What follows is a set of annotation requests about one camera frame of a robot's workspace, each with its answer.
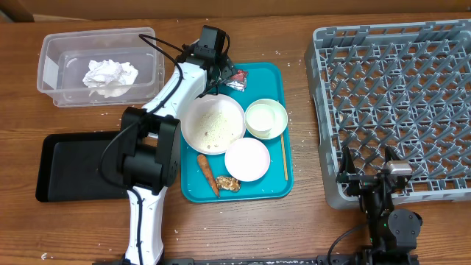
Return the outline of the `red snack wrapper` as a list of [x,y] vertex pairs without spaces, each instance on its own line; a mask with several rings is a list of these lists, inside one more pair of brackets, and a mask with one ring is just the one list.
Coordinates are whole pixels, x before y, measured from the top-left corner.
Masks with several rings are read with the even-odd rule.
[[236,91],[244,92],[247,87],[248,72],[244,70],[238,70],[235,75],[224,81],[227,87],[230,87]]

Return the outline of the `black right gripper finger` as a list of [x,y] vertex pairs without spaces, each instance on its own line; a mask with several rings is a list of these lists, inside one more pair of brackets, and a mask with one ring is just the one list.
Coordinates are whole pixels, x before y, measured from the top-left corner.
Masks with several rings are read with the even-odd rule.
[[341,166],[339,168],[339,175],[356,174],[356,167],[353,163],[353,158],[351,155],[350,148],[348,146],[344,146],[341,151],[342,151],[342,159],[341,159]]
[[385,161],[389,162],[393,160],[400,160],[400,158],[391,146],[386,146],[385,147]]

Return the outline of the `white napkin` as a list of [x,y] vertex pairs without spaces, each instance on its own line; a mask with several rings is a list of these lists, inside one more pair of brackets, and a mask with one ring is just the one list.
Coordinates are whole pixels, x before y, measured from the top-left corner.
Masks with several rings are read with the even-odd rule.
[[119,63],[113,60],[95,61],[88,64],[89,71],[82,82],[91,88],[90,95],[97,92],[105,98],[116,98],[131,89],[139,74],[130,62]]

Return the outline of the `white cup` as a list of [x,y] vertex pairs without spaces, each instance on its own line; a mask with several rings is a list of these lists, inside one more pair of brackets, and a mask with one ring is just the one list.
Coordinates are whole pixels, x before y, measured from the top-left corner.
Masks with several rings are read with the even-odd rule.
[[266,135],[273,128],[275,113],[267,104],[257,103],[246,111],[248,127],[258,135]]

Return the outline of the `pale green bowl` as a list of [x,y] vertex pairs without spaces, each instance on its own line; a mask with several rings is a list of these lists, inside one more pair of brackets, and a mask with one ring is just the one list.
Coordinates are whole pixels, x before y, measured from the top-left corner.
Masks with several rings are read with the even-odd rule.
[[[248,110],[249,107],[257,103],[267,104],[273,109],[275,113],[275,122],[273,124],[273,128],[266,135],[258,135],[255,132],[251,131],[251,129],[248,127],[248,124],[246,122],[246,111]],[[288,114],[284,106],[282,106],[278,101],[275,101],[273,99],[259,99],[253,102],[249,107],[245,111],[245,124],[248,131],[256,138],[259,138],[262,140],[272,140],[273,138],[280,136],[280,134],[283,133],[285,129],[287,128]]]

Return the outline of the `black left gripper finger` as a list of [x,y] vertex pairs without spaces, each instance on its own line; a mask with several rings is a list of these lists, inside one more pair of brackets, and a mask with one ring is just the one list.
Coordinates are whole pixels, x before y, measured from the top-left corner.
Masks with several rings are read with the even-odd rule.
[[208,93],[210,93],[210,91],[214,88],[214,87],[217,87],[219,84],[220,84],[220,81],[222,80],[221,79],[221,75],[222,73],[220,71],[216,71],[216,72],[208,72],[207,73],[207,79],[206,79],[206,85],[205,85],[205,88],[203,90],[203,92],[201,92],[198,97],[199,98],[202,98],[203,96],[207,95]]
[[220,70],[221,76],[220,78],[223,80],[227,80],[238,73],[238,69],[235,67],[233,61],[229,58],[226,54],[221,58],[220,61]]

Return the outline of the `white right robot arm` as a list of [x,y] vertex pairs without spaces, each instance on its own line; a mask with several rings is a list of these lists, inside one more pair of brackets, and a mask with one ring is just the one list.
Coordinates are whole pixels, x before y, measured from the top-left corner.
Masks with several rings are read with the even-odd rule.
[[392,194],[405,188],[411,179],[412,168],[387,146],[386,163],[375,175],[356,171],[348,147],[342,148],[342,160],[336,181],[346,183],[347,194],[358,198],[366,223],[343,233],[330,246],[327,262],[331,264],[333,248],[346,236],[367,227],[370,245],[364,246],[349,258],[350,264],[418,264],[411,254],[417,248],[422,217],[413,211],[395,209]]

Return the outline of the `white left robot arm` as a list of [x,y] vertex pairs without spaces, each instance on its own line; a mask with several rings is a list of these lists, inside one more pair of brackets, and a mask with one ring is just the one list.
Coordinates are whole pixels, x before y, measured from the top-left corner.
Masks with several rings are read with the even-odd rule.
[[237,70],[228,56],[230,36],[205,25],[198,40],[171,59],[174,72],[142,108],[129,107],[121,130],[105,147],[98,173],[126,190],[130,201],[130,242],[119,264],[163,264],[163,204],[180,163],[180,117]]

